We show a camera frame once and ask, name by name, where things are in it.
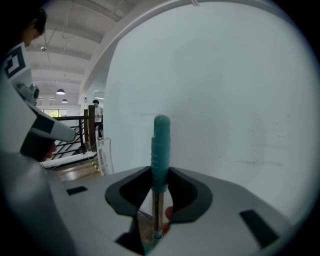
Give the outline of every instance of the wooden floor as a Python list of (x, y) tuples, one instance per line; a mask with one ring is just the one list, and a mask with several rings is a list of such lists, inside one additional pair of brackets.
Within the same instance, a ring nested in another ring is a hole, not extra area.
[[(97, 164), (97, 157), (92, 159), (92, 161)], [(91, 164), (89, 160), (70, 164), (63, 167), (56, 168), (56, 172), (62, 182), (74, 181), (74, 180), (84, 180), (84, 179), (99, 179), (102, 176), (100, 172)], [(143, 244), (152, 244), (152, 220), (150, 217), (137, 212), (137, 220), (140, 232), (140, 238)]]

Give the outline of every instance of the yellow and black striped tape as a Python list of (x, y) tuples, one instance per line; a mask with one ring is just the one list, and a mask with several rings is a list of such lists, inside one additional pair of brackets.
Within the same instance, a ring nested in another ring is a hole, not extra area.
[(96, 164), (95, 164), (94, 162), (92, 162), (91, 160), (90, 160), (90, 162), (91, 162), (91, 164), (94, 166), (94, 168), (96, 168), (97, 171), (100, 173), (100, 169), (98, 168), (98, 166), (96, 166)]

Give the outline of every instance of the wooden post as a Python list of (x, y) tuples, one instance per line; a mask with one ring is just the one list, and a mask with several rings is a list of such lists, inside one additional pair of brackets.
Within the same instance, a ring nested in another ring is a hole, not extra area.
[[(84, 117), (88, 116), (88, 109), (84, 110)], [(84, 126), (84, 141), (89, 142), (89, 134), (88, 134), (88, 119), (84, 118), (83, 120), (83, 126)]]
[(97, 152), (97, 144), (96, 144), (96, 126), (95, 126), (95, 106), (89, 105), (89, 139), (90, 139), (90, 147), (92, 152)]

